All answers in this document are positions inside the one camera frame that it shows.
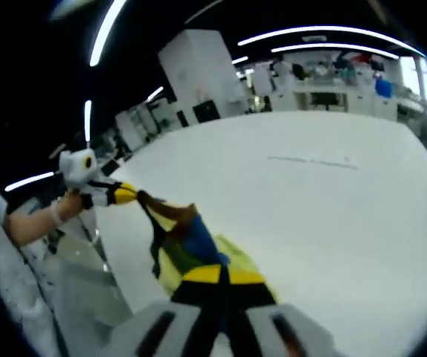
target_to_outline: black ceiling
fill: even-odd
[[[211,0],[127,0],[100,63],[90,68],[97,29],[111,2],[93,1],[57,22],[47,20],[53,0],[0,4],[0,187],[56,168],[48,155],[82,130],[85,100],[93,101],[92,130],[101,132],[119,111],[168,87],[157,53],[184,28],[219,30],[233,58],[250,60],[299,44],[301,36],[238,47],[240,40],[303,25],[346,25],[410,39],[397,19],[384,25],[370,6],[374,0],[224,0],[188,25],[184,21]],[[331,33],[329,40],[406,53],[354,34]]]

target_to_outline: blue cloth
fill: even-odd
[[[212,236],[198,214],[192,221],[188,235],[182,240],[182,247],[187,253],[205,264],[229,263],[229,259],[221,254],[215,246]]]
[[[376,80],[376,92],[378,95],[382,95],[386,98],[392,97],[392,83],[388,80],[381,80],[378,78]]]

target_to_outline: white wall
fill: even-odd
[[[212,30],[188,30],[187,34],[202,63],[208,93],[214,99],[220,116],[228,118],[240,114],[239,106],[231,104],[231,100],[241,100],[245,94],[236,90],[239,88],[237,70],[231,64],[232,58],[222,34]]]
[[[402,70],[399,60],[383,59],[386,79],[392,83],[403,85]]]
[[[200,72],[200,63],[193,55],[187,31],[180,33],[158,53],[159,61],[176,94],[179,109],[184,112],[189,125],[198,124],[192,107],[199,104],[196,90],[207,91]]]
[[[190,125],[198,123],[192,107],[206,100],[215,102],[222,118],[240,114],[242,106],[231,100],[245,95],[218,31],[185,30],[158,57]]]

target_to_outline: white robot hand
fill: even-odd
[[[109,178],[101,172],[92,149],[62,152],[59,166],[66,187],[80,192],[85,209],[93,205],[122,205],[137,197],[133,186]]]

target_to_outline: office desk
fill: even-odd
[[[195,202],[346,356],[404,356],[427,331],[427,152],[402,124],[326,112],[216,120],[166,134],[113,176]],[[131,309],[167,299],[138,203],[96,213]]]
[[[351,87],[351,86],[333,86],[333,85],[318,85],[318,84],[297,84],[292,86],[282,98],[278,97],[277,93],[272,93],[273,110],[306,110],[307,96],[311,93],[334,93],[340,96],[340,103],[344,107],[344,111],[351,114],[370,115],[376,118],[384,118],[397,121],[397,106],[405,106],[415,112],[423,113],[424,107],[417,101],[402,98],[380,97],[374,88]]]

